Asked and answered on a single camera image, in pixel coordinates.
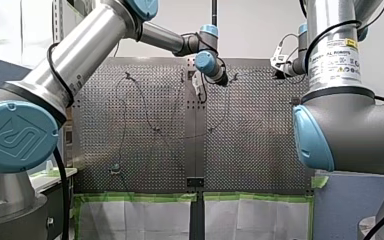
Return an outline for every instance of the label sticker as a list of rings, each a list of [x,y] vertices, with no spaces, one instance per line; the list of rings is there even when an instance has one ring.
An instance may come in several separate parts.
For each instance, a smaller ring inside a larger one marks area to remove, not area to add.
[[[329,82],[348,78],[360,81],[360,60],[356,41],[352,39],[331,40],[324,52],[310,57],[310,87],[317,82]]]

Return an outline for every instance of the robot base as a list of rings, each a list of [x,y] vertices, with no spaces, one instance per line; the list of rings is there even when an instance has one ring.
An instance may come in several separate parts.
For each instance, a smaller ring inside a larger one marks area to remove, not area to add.
[[[47,199],[39,195],[30,209],[0,218],[0,240],[46,240]]]

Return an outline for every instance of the wall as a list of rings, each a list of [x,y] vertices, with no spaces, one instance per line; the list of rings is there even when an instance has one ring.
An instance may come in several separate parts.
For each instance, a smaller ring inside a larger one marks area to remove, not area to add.
[[[219,52],[228,58],[270,58],[280,39],[296,33],[304,22],[298,0],[219,0],[218,15]],[[211,23],[211,0],[161,0],[152,22],[179,34],[199,31],[200,26]],[[284,52],[295,46],[293,39],[287,40]],[[384,14],[372,25],[360,49],[364,84],[384,96]],[[117,56],[172,55],[134,40],[122,40]]]

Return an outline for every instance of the silver robot arm segment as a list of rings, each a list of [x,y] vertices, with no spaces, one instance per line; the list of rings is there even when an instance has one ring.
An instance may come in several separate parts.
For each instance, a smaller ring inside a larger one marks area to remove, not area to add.
[[[142,32],[134,37],[155,47],[171,51],[181,57],[195,54],[195,66],[205,75],[205,79],[214,84],[226,86],[228,77],[224,61],[218,57],[218,28],[204,25],[199,33],[178,35],[150,22],[143,24]]]

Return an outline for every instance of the pegboard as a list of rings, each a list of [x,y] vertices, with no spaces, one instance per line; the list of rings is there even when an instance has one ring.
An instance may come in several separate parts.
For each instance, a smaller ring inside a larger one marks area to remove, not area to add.
[[[186,60],[106,60],[73,106],[75,191],[186,192],[186,172],[195,167],[203,169],[204,191],[306,194],[313,171],[296,156],[290,101],[308,82],[272,79],[268,60],[226,62],[233,81],[207,86],[206,114],[196,115],[206,121],[204,148],[186,151],[195,146],[185,129],[197,121],[185,114]],[[190,164],[190,153],[204,164]]]
[[[291,98],[308,81],[273,79],[268,60],[226,63],[231,84],[209,87],[205,191],[306,194],[313,171],[298,161]]]
[[[174,58],[110,58],[96,71],[73,106],[77,192],[186,191],[183,74]]]

